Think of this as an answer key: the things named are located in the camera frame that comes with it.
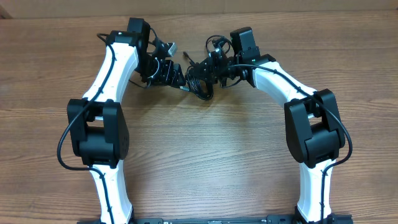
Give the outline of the black usb cable silver plug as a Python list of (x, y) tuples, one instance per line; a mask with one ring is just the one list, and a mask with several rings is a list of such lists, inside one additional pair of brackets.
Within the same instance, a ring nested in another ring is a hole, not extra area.
[(223, 35), (211, 35), (207, 38), (205, 42), (205, 50), (208, 56), (211, 56), (211, 50), (209, 49), (208, 45), (211, 43), (215, 52), (224, 52), (227, 54), (232, 47), (232, 42)]

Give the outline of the black usb cable white plug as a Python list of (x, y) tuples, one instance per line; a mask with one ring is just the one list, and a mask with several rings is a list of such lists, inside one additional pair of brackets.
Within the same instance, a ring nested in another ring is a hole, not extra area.
[(209, 101), (214, 96), (213, 84), (199, 80), (194, 77), (191, 72), (193, 71), (193, 65), (187, 68), (185, 79), (188, 84), (190, 92), (194, 93), (199, 99)]

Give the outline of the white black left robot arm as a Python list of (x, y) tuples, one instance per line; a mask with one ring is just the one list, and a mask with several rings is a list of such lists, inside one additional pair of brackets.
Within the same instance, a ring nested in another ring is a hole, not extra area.
[(67, 104), (68, 126), (57, 159), (65, 169), (91, 173), (101, 206), (97, 223), (134, 223), (124, 176), (130, 137), (121, 106), (133, 73), (145, 88), (186, 85), (181, 66), (171, 60), (177, 46), (150, 40), (154, 32), (144, 19), (132, 17), (125, 31), (99, 33), (106, 47), (103, 64), (90, 89)]

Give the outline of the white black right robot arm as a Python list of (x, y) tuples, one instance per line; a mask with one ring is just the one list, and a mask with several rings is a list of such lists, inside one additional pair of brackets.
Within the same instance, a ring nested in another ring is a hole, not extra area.
[(211, 52), (201, 63), (193, 63), (187, 77), (207, 89), (227, 79), (247, 81), (267, 93), (284, 109), (285, 138), (300, 170), (300, 197), (292, 215), (276, 215), (281, 223), (352, 223), (351, 215), (337, 215), (330, 207), (333, 168), (340, 165), (340, 149), (353, 147), (341, 122), (335, 95), (317, 91), (285, 72), (277, 60), (257, 50), (237, 50), (227, 57)]

